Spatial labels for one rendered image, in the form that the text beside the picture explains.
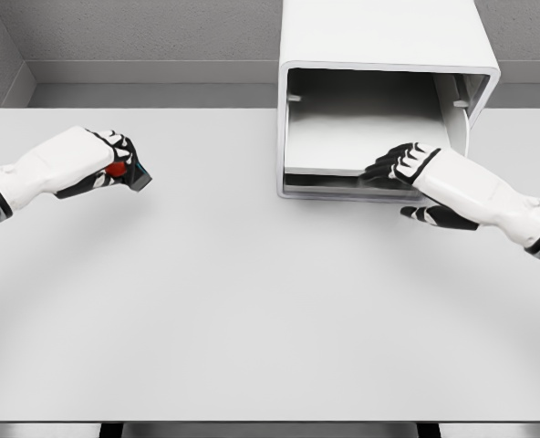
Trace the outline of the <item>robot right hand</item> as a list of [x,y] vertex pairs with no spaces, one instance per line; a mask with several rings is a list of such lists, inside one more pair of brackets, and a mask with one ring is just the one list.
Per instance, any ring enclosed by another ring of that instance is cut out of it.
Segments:
[[456,213],[449,206],[437,201],[425,189],[425,176],[430,176],[431,164],[441,154],[441,148],[421,142],[408,142],[395,146],[374,163],[365,168],[358,177],[360,185],[376,180],[397,180],[417,189],[432,199],[435,205],[428,207],[404,206],[400,214],[440,228],[476,231],[479,224]]

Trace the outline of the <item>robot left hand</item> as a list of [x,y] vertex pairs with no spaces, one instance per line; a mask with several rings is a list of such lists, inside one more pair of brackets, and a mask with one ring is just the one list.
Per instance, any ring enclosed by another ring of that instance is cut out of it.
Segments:
[[136,148],[126,135],[80,126],[59,133],[37,146],[35,151],[55,169],[47,192],[60,200],[99,188],[123,185],[113,183],[105,168],[113,162],[140,163]]

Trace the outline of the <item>black load switch red knob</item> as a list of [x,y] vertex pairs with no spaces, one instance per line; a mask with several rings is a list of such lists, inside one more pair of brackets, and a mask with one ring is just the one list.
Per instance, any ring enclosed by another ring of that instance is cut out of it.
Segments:
[[123,184],[136,193],[152,181],[150,174],[138,161],[113,162],[105,168],[105,172],[113,183]]

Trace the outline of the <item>white cabinet drawer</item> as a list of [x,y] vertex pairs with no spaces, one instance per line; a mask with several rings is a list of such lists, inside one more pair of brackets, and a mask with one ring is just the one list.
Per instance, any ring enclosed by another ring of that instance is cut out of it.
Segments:
[[465,109],[436,98],[303,99],[288,109],[282,192],[288,197],[420,201],[410,186],[389,179],[363,182],[365,168],[391,148],[421,142],[466,154]]

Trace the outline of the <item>white tabletop storage cabinet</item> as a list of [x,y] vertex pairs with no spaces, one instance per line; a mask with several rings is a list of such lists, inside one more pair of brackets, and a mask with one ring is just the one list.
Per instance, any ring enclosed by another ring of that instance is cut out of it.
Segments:
[[470,131],[501,77],[474,0],[284,0],[278,61],[280,196],[290,104],[436,98]]

